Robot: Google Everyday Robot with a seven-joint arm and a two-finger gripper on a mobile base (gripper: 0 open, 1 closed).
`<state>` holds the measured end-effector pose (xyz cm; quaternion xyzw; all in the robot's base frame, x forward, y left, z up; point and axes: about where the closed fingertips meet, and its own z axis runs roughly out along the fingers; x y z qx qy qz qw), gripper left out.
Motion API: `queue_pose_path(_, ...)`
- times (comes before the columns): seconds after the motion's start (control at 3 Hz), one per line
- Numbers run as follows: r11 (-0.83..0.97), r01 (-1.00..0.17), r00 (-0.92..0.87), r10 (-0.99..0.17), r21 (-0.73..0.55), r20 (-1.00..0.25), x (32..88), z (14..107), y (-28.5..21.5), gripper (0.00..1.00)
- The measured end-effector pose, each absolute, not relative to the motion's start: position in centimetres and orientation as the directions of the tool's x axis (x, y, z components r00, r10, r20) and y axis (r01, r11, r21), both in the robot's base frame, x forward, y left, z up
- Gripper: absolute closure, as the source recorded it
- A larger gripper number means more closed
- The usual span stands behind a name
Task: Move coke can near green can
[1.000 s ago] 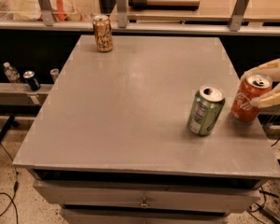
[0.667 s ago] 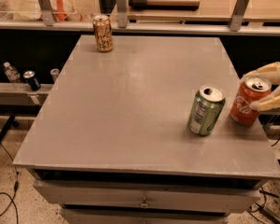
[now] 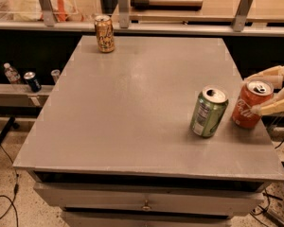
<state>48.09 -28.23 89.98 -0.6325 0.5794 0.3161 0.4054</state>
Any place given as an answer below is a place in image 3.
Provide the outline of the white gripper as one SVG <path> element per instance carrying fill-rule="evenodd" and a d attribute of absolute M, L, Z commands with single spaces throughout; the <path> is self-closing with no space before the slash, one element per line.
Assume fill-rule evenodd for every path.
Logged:
<path fill-rule="evenodd" d="M 281 89 L 284 82 L 284 65 L 265 69 L 245 78 L 244 80 L 250 81 L 252 79 L 263 79 L 269 81 L 273 84 L 275 89 Z M 257 114 L 259 116 L 284 112 L 284 88 L 281 89 L 273 98 L 253 106 L 250 111 L 252 114 Z"/>

